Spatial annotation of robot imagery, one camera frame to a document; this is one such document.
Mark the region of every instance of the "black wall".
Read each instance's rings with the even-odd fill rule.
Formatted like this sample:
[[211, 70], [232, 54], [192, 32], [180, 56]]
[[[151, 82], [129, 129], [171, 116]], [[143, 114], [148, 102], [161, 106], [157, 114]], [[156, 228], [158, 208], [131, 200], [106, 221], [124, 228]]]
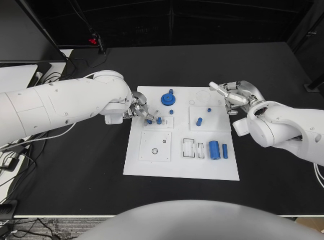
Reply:
[[[109, 47], [287, 41], [312, 0], [77, 0]], [[27, 0], [59, 45], [90, 45], [69, 0]]]

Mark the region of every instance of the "red light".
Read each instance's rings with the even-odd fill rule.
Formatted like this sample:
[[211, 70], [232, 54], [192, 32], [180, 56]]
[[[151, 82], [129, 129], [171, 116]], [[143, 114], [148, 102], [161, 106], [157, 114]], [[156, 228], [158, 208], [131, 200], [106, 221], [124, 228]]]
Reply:
[[90, 38], [89, 41], [92, 42], [92, 44], [98, 44], [98, 41], [95, 38], [93, 39]]

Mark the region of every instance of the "computer screen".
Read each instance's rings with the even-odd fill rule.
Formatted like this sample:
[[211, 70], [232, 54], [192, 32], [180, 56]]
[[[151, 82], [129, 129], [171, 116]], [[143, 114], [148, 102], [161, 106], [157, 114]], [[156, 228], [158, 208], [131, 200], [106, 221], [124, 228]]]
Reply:
[[20, 0], [0, 0], [0, 63], [66, 62]]

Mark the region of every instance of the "black table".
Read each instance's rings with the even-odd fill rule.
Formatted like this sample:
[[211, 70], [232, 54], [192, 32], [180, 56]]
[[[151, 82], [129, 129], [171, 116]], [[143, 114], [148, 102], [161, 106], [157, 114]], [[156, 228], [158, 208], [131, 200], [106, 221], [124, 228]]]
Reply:
[[[105, 60], [98, 49], [77, 49], [73, 58], [92, 65]], [[138, 86], [206, 87], [211, 81], [250, 81], [267, 100], [294, 108], [324, 109], [319, 93], [286, 43], [132, 47], [109, 50], [105, 64], [89, 68], [83, 60], [76, 77], [101, 70], [124, 74]], [[244, 118], [244, 112], [231, 121]], [[171, 200], [225, 201], [279, 215], [324, 215], [324, 189], [313, 163], [289, 151], [263, 148], [250, 135], [232, 131], [241, 181], [124, 175], [131, 121], [106, 125], [105, 116], [82, 121], [61, 137], [47, 141], [38, 169], [14, 199], [18, 216], [118, 215], [143, 205]], [[67, 127], [51, 131], [61, 134]], [[43, 143], [35, 143], [34, 156]]]

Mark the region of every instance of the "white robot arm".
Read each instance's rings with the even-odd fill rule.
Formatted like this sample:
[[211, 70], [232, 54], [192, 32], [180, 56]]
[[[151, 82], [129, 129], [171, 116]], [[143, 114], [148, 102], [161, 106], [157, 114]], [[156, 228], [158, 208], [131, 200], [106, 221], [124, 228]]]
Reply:
[[108, 124], [148, 113], [147, 98], [131, 92], [122, 74], [105, 70], [82, 78], [0, 93], [0, 146], [34, 134], [106, 116]]
[[324, 110], [296, 109], [266, 101], [247, 81], [224, 85], [211, 82], [211, 90], [225, 96], [231, 115], [238, 114], [237, 108], [248, 113], [248, 117], [234, 123], [239, 136], [251, 134], [263, 147], [286, 149], [324, 166]]

